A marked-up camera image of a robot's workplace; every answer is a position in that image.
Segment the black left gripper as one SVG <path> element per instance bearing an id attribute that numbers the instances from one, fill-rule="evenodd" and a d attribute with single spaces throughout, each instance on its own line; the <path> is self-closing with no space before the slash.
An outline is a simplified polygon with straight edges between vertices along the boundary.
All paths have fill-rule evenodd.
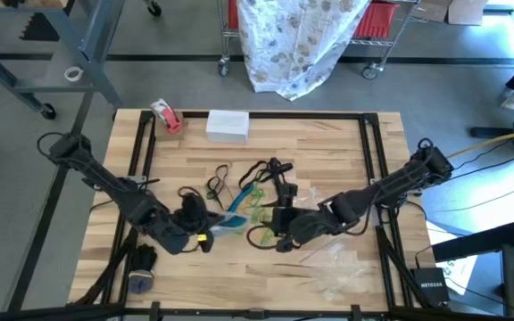
<path id="1" fill-rule="evenodd" d="M 187 236 L 196 236 L 209 232 L 210 227 L 218 226 L 225 221 L 225 215 L 207 210 L 203 198 L 198 193 L 180 195 L 181 208 L 174 212 L 176 224 Z"/>

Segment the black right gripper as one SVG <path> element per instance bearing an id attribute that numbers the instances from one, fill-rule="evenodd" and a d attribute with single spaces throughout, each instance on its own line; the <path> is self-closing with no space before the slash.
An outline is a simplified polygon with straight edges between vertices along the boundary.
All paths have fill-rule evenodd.
<path id="1" fill-rule="evenodd" d="M 264 209 L 273 209 L 269 222 L 271 233 L 286 235 L 285 247 L 281 253 L 299 249 L 303 244 L 327 232 L 328 211 L 301 209 L 293 206 L 298 186 L 285 183 L 284 195 L 277 202 L 261 204 Z"/>

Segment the wide blue rubber band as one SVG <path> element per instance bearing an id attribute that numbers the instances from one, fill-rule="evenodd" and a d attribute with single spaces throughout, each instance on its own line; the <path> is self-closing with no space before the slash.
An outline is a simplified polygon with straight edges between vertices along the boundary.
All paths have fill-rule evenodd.
<path id="1" fill-rule="evenodd" d="M 239 228 L 247 223 L 247 218 L 238 215 L 226 215 L 220 222 L 220 226 L 226 228 Z"/>
<path id="2" fill-rule="evenodd" d="M 238 206 L 242 203 L 245 197 L 253 191 L 254 186 L 255 184 L 249 184 L 243 187 L 238 196 L 229 205 L 228 212 L 236 212 Z"/>

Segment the black grey work glove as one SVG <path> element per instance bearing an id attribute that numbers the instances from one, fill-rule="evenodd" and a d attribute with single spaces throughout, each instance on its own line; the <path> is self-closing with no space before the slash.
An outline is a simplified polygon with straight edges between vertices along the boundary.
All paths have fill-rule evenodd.
<path id="1" fill-rule="evenodd" d="M 153 287 L 153 266 L 157 253 L 153 246 L 141 244 L 132 257 L 128 273 L 128 290 L 134 294 L 149 292 Z"/>

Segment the white cardboard box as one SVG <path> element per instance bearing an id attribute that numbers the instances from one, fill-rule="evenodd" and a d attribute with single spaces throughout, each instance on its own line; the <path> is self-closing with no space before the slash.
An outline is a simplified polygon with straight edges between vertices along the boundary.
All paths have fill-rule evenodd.
<path id="1" fill-rule="evenodd" d="M 249 127 L 250 114 L 246 111 L 210 110 L 206 135 L 211 142 L 247 144 Z"/>

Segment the red tape dispenser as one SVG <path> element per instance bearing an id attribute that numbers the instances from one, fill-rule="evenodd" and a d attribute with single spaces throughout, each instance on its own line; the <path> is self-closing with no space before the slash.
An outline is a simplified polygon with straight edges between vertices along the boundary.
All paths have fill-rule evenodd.
<path id="1" fill-rule="evenodd" d="M 183 121 L 165 100 L 160 98 L 152 102 L 150 109 L 169 134 L 176 135 L 182 131 Z"/>

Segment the white floral curtain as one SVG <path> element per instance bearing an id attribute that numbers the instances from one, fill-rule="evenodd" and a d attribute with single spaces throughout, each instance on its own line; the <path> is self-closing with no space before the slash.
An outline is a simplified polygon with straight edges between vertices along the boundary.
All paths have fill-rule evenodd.
<path id="1" fill-rule="evenodd" d="M 322 85 L 369 4 L 370 0 L 236 0 L 253 91 L 293 101 Z"/>

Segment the white paper sheet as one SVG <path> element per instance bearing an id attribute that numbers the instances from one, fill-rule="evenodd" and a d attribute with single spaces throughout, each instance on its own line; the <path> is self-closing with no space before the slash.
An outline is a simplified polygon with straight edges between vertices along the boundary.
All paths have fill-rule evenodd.
<path id="1" fill-rule="evenodd" d="M 427 222 L 427 231 L 432 245 L 459 237 L 459 235 L 447 232 L 430 221 Z M 474 255 L 443 262 L 437 260 L 435 265 L 443 270 L 446 285 L 459 295 L 464 295 L 476 261 L 477 255 Z"/>

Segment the black metal beam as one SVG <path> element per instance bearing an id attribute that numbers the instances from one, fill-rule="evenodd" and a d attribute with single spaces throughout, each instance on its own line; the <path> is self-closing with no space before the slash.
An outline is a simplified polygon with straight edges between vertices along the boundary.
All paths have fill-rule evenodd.
<path id="1" fill-rule="evenodd" d="M 435 261 L 444 262 L 500 251 L 504 245 L 514 246 L 514 222 L 434 244 L 432 250 Z"/>

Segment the white tape roll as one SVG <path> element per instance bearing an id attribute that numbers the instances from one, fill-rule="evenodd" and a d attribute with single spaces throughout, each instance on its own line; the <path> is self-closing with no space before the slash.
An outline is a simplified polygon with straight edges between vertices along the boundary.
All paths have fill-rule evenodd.
<path id="1" fill-rule="evenodd" d="M 69 67 L 64 71 L 64 77 L 71 83 L 80 81 L 83 78 L 84 70 L 78 66 Z"/>

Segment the black stand foot bar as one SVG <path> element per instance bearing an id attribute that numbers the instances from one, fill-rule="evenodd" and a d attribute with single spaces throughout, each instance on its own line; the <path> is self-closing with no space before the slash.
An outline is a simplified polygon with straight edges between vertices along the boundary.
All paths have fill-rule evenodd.
<path id="1" fill-rule="evenodd" d="M 469 134 L 475 138 L 495 138 L 513 134 L 512 128 L 482 128 L 473 127 L 469 130 Z"/>
<path id="2" fill-rule="evenodd" d="M 483 9 L 483 14 L 514 17 L 514 6 L 511 4 L 487 4 Z"/>

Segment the black jagged foam piece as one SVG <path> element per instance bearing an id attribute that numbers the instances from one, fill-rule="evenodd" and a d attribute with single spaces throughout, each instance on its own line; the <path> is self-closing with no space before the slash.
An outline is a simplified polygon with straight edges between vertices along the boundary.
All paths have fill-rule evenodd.
<path id="1" fill-rule="evenodd" d="M 43 13 L 33 13 L 21 32 L 24 41 L 58 42 L 60 37 Z"/>

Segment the brown cardboard box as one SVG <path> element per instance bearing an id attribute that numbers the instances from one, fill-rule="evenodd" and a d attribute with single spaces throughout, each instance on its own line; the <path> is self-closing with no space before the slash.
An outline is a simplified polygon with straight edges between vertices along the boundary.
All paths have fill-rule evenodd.
<path id="1" fill-rule="evenodd" d="M 451 25 L 480 26 L 488 0 L 452 0 L 447 12 Z"/>
<path id="2" fill-rule="evenodd" d="M 452 0 L 419 0 L 413 17 L 435 22 L 444 22 Z"/>

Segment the black Netgear network switch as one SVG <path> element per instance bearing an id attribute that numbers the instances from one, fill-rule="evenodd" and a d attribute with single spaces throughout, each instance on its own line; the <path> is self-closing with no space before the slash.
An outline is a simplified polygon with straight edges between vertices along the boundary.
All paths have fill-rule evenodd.
<path id="1" fill-rule="evenodd" d="M 445 305 L 449 300 L 448 287 L 443 270 L 439 267 L 423 267 L 411 270 L 416 283 L 427 302 L 434 307 Z"/>

